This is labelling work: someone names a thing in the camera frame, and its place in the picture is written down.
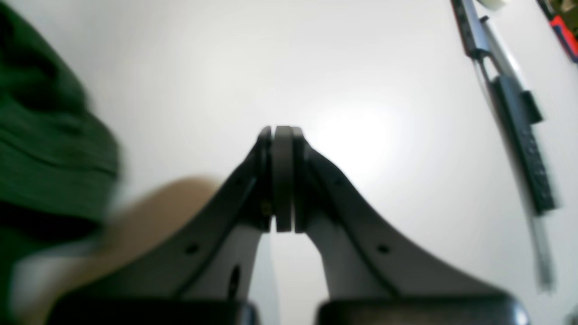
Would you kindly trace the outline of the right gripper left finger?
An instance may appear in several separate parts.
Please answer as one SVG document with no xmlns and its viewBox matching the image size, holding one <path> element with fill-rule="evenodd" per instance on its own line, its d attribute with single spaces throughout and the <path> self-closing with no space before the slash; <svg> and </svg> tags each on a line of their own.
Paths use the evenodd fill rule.
<svg viewBox="0 0 578 325">
<path fill-rule="evenodd" d="M 48 325 L 258 325 L 248 290 L 272 206 L 272 128 L 171 238 L 64 296 Z"/>
</svg>

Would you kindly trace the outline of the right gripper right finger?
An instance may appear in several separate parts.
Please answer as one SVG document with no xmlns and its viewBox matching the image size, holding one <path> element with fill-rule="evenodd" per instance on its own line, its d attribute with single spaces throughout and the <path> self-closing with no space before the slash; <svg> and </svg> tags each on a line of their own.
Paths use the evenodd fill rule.
<svg viewBox="0 0 578 325">
<path fill-rule="evenodd" d="M 329 300 L 317 325 L 528 325 L 510 294 L 427 252 L 386 222 L 298 127 L 274 135 L 279 232 L 318 249 Z"/>
</svg>

